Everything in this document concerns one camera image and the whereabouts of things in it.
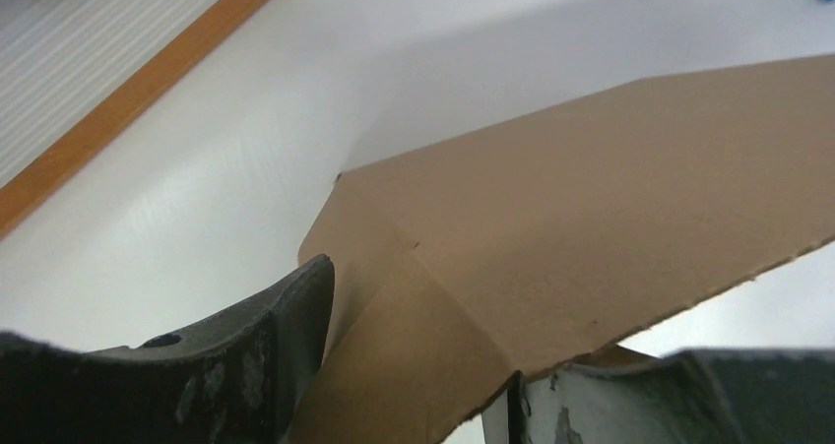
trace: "brown cardboard sheet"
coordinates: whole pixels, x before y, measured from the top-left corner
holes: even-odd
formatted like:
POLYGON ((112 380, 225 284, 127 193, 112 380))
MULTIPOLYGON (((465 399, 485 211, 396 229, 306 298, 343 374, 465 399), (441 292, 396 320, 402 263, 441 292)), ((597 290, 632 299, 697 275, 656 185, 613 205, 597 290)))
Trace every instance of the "brown cardboard sheet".
POLYGON ((218 0, 61 139, 0 187, 0 239, 268 0, 218 0))
POLYGON ((624 85, 344 173, 329 354, 292 442, 437 443, 514 374, 835 236, 835 55, 624 85))

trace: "white corrugated panel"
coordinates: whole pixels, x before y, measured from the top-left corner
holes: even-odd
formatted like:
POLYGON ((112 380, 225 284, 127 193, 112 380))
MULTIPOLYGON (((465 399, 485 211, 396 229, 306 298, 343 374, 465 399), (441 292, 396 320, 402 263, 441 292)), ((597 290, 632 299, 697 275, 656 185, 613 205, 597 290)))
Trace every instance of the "white corrugated panel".
POLYGON ((0 186, 217 0, 0 0, 0 186))

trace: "metal object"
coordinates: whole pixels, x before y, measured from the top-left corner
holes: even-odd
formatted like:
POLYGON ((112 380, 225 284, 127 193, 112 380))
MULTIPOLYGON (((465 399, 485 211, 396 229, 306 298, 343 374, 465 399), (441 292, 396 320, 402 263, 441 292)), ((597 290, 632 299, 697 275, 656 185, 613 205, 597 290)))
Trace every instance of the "metal object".
POLYGON ((507 397, 510 443, 829 444, 835 351, 693 350, 614 368, 573 363, 507 397))
POLYGON ((334 268, 277 284, 137 349, 0 335, 0 436, 15 443, 277 443, 318 371, 334 268))

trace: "wooden strip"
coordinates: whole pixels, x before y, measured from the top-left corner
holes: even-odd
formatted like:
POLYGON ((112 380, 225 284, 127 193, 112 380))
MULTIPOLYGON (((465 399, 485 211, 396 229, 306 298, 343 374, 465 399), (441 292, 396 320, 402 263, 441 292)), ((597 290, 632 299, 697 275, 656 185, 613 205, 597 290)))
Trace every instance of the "wooden strip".
POLYGON ((267 1, 218 0, 18 176, 0 188, 0 239, 267 1))

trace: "screw hole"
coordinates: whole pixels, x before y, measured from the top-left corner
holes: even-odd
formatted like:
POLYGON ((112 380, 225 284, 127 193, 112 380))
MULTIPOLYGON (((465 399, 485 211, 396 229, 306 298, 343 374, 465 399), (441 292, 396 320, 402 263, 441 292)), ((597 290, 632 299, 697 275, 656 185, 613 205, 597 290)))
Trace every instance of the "screw hole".
POLYGON ((156 336, 155 338, 147 341, 146 343, 141 345, 142 349, 151 349, 151 348, 165 348, 167 346, 173 346, 179 343, 182 340, 176 334, 163 334, 162 336, 156 336))

